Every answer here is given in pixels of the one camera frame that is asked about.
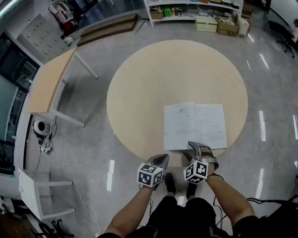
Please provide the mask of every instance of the paper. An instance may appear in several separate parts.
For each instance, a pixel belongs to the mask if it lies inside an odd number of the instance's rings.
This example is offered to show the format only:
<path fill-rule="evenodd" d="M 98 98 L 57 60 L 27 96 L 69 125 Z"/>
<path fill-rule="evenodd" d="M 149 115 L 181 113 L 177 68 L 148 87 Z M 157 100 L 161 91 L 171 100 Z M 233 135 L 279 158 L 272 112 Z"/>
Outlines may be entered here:
<path fill-rule="evenodd" d="M 211 149 L 227 147 L 222 105 L 189 102 L 165 106 L 164 149 L 187 150 L 188 141 Z"/>

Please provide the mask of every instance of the floor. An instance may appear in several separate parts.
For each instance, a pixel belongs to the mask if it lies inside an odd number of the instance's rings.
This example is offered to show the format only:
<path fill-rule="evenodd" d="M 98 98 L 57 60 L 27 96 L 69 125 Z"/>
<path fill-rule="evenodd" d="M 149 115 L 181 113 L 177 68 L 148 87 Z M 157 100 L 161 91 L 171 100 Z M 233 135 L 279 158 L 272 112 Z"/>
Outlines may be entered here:
<path fill-rule="evenodd" d="M 93 219 L 97 219 L 104 232 L 112 217 L 139 189 L 135 177 L 141 160 L 113 133 L 107 117 L 106 96 L 114 73 L 125 59 L 143 47 L 163 40 L 192 40 L 218 50 L 235 65 L 245 82 L 249 99 L 247 120 L 236 142 L 218 157 L 220 167 L 217 172 L 245 197 L 291 197 L 298 161 L 298 135 L 295 135 L 297 126 L 294 123 L 298 114 L 298 58 L 292 59 L 276 43 L 263 21 L 266 16 L 262 12 L 256 12 L 254 17 L 257 22 L 245 39 L 197 32 L 190 22 L 166 22 L 154 28 L 145 23 L 136 35 L 134 32 L 123 33 L 79 47 L 80 55 L 99 79 L 93 79 L 74 63 L 60 111 L 85 122 L 86 126 L 76 127 L 58 119 L 54 150 L 50 156 L 42 153 L 39 166 L 40 171 L 47 169 L 44 165 L 71 166 L 76 185 L 54 188 L 51 193 L 53 209 L 66 205 L 76 208 L 75 213 L 61 219 L 77 238 L 95 236 L 98 227 Z M 39 148 L 32 132 L 28 141 L 27 166 L 35 169 Z M 111 160 L 115 161 L 115 168 L 111 191 L 107 191 Z M 52 180 L 74 180 L 68 165 L 50 170 Z M 186 183 L 182 168 L 168 168 L 168 171 L 177 179 L 176 198 L 183 205 Z M 93 218 L 85 211 L 76 186 Z M 152 196 L 154 208 L 165 194 L 165 185 L 161 184 Z M 210 203 L 214 199 L 206 183 L 198 188 L 196 195 Z M 259 217 L 278 208 L 275 204 L 252 205 Z M 147 211 L 141 225 L 146 224 L 148 216 Z M 223 228 L 231 234 L 227 218 Z"/>
<path fill-rule="evenodd" d="M 113 2 L 114 5 L 110 0 L 101 0 L 96 3 L 85 12 L 85 17 L 82 18 L 75 31 L 106 18 L 145 8 L 143 0 L 113 0 Z"/>

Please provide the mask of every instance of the table top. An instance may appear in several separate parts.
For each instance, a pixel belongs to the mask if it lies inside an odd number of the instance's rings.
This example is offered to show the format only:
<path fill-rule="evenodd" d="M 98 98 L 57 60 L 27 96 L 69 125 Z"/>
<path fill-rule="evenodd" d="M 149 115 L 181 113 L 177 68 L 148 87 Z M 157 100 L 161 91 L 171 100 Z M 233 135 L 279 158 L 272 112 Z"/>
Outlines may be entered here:
<path fill-rule="evenodd" d="M 234 143 L 248 110 L 246 87 L 235 66 L 197 42 L 158 42 L 131 55 L 115 73 L 108 118 L 118 139 L 143 160 L 168 153 L 169 166 L 186 166 L 181 152 L 163 149 L 164 106 L 185 102 L 222 104 L 227 145 Z M 218 156 L 224 150 L 212 151 Z"/>
<path fill-rule="evenodd" d="M 23 202 L 39 220 L 42 220 L 41 213 L 38 207 L 38 201 L 37 201 L 38 198 L 35 191 L 34 180 L 30 178 L 20 168 L 18 168 L 18 173 L 19 173 L 20 195 Z"/>
<path fill-rule="evenodd" d="M 57 58 L 46 63 L 41 69 L 35 85 L 31 91 L 27 113 L 49 112 L 58 85 L 75 53 L 69 50 Z"/>

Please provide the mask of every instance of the wrist strap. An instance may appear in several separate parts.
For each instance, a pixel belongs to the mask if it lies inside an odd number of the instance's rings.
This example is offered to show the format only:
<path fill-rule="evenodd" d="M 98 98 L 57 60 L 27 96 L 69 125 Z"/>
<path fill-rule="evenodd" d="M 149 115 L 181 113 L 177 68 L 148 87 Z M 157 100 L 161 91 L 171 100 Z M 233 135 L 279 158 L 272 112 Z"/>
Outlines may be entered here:
<path fill-rule="evenodd" d="M 218 176 L 218 177 L 220 177 L 222 180 L 224 180 L 224 178 L 223 178 L 221 175 L 216 174 L 216 173 L 211 173 L 211 174 L 208 174 L 208 175 L 207 175 L 207 177 L 210 177 L 210 176 Z"/>

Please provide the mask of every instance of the wooden board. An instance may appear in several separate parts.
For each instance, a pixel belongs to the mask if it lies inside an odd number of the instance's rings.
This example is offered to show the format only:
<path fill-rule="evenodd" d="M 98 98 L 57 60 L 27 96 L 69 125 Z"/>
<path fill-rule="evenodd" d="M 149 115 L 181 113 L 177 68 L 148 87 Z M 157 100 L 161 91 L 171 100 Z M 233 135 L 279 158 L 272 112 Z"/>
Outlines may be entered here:
<path fill-rule="evenodd" d="M 248 110 L 236 67 L 197 42 L 158 42 L 134 53 L 115 73 L 107 95 L 108 119 L 123 145 L 143 160 L 168 153 L 169 166 L 186 166 L 181 152 L 163 149 L 164 106 L 185 102 L 222 104 L 228 147 L 235 142 Z"/>
<path fill-rule="evenodd" d="M 116 35 L 124 32 L 130 32 L 135 28 L 136 21 L 133 22 L 127 22 L 120 25 L 115 25 L 113 27 L 104 28 L 100 31 L 94 31 L 80 39 L 78 42 L 78 46 L 85 45 L 87 43 L 90 43 L 95 40 L 99 40 L 101 38 L 105 38 L 111 35 Z"/>
<path fill-rule="evenodd" d="M 89 27 L 88 29 L 83 31 L 83 33 L 81 34 L 81 37 L 86 36 L 94 31 L 102 30 L 104 28 L 112 27 L 112 26 L 127 23 L 127 22 L 132 22 L 135 20 L 137 20 L 136 14 L 131 14 L 131 15 L 115 18 L 112 20 L 108 20 L 108 21 L 100 23 L 96 26 Z"/>
<path fill-rule="evenodd" d="M 65 52 L 46 63 L 41 69 L 29 96 L 27 113 L 49 112 L 57 87 L 69 65 L 75 49 Z"/>

